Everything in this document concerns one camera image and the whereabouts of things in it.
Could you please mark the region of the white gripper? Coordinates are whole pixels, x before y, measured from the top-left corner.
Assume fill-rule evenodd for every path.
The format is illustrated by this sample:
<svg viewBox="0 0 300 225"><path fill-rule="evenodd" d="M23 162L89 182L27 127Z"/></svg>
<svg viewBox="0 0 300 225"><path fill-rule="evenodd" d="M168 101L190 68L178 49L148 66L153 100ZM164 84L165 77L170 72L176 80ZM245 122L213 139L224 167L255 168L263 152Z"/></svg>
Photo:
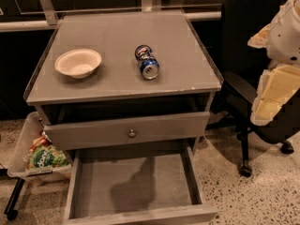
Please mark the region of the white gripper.
<svg viewBox="0 0 300 225"><path fill-rule="evenodd" d="M262 49L277 67L265 69L260 77L250 121L256 126L270 123L282 106L300 88L300 0L288 0L277 15L251 37L247 45Z"/></svg>

